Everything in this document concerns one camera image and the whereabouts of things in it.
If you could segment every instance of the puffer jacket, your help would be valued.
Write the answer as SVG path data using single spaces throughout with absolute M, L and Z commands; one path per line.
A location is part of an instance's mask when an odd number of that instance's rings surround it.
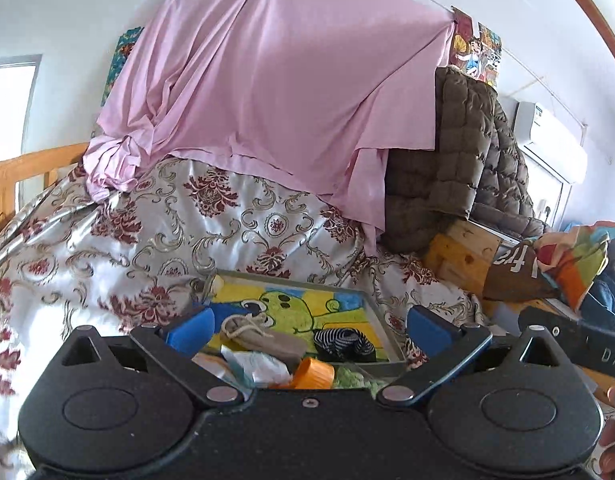
M 527 166 L 496 91 L 450 67 L 436 70 L 434 151 L 390 150 L 382 244 L 421 251 L 457 218 L 514 238 L 547 230 L 533 218 Z

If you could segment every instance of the human hand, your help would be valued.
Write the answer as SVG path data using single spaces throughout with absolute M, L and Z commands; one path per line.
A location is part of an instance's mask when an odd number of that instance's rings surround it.
M 609 403 L 615 407 L 615 386 L 607 391 L 607 398 Z M 599 444 L 601 446 L 610 446 L 601 454 L 599 466 L 601 467 L 601 478 L 603 480 L 611 480 L 612 474 L 615 471 L 615 419 L 611 418 L 605 424 L 601 432 Z

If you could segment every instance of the air conditioner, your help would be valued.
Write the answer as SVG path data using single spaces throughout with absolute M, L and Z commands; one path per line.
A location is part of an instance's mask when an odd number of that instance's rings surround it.
M 514 135 L 523 152 L 568 184 L 580 184 L 587 171 L 587 153 L 576 138 L 538 103 L 519 103 Z

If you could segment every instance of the cartoon girl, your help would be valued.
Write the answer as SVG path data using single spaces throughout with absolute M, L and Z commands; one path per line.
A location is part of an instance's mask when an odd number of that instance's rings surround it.
M 465 56 L 459 56 L 459 54 L 457 54 L 457 59 L 467 62 L 465 65 L 465 73 L 468 76 L 478 78 L 481 74 L 482 49 L 483 46 L 481 45 L 481 40 L 474 36 L 469 42 L 469 53 L 465 54 Z

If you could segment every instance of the wooden headboard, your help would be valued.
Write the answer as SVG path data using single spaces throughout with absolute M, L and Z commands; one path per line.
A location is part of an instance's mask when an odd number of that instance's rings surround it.
M 79 162 L 87 146 L 87 142 L 71 144 L 0 162 L 0 231 L 14 216 L 17 182 L 43 175 L 44 187 L 51 186 L 58 179 L 59 168 Z

